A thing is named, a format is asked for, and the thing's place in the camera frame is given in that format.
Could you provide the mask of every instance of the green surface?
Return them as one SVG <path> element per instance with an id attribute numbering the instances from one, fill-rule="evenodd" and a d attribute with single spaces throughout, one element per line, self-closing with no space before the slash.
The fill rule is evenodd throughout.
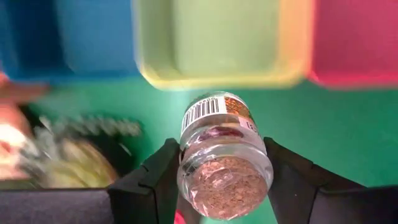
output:
<path id="1" fill-rule="evenodd" d="M 179 137 L 185 107 L 204 92 L 160 91 L 139 77 L 64 86 L 32 107 L 52 117 L 101 113 L 139 120 L 144 135 L 129 140 L 139 162 L 166 138 Z M 330 91 L 307 82 L 290 90 L 231 92 L 248 104 L 263 136 L 360 184 L 398 184 L 398 91 Z M 276 220 L 266 201 L 230 223 Z"/>

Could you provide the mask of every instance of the yellow tray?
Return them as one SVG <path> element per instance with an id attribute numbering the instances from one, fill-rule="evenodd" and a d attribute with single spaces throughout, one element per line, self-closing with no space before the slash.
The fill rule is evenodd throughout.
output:
<path id="1" fill-rule="evenodd" d="M 313 0 L 134 0 L 136 61 L 157 88 L 287 87 L 312 51 Z"/>

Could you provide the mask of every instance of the red tray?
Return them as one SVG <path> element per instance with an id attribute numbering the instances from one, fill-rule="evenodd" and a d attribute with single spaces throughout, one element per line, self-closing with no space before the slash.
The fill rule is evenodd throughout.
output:
<path id="1" fill-rule="evenodd" d="M 311 81 L 398 85 L 398 0 L 316 0 Z"/>

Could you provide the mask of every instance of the brown powder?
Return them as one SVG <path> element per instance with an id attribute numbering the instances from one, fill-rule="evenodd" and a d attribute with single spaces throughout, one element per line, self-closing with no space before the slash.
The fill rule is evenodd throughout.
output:
<path id="1" fill-rule="evenodd" d="M 253 211 L 264 200 L 267 184 L 245 159 L 221 157 L 193 174 L 192 204 L 207 217 L 230 220 Z"/>

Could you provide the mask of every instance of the glass jar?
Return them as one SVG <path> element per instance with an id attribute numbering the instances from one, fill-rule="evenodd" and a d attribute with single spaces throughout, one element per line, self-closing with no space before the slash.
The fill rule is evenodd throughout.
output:
<path id="1" fill-rule="evenodd" d="M 216 91 L 185 111 L 178 187 L 206 217 L 230 220 L 253 211 L 271 187 L 273 169 L 245 102 Z"/>

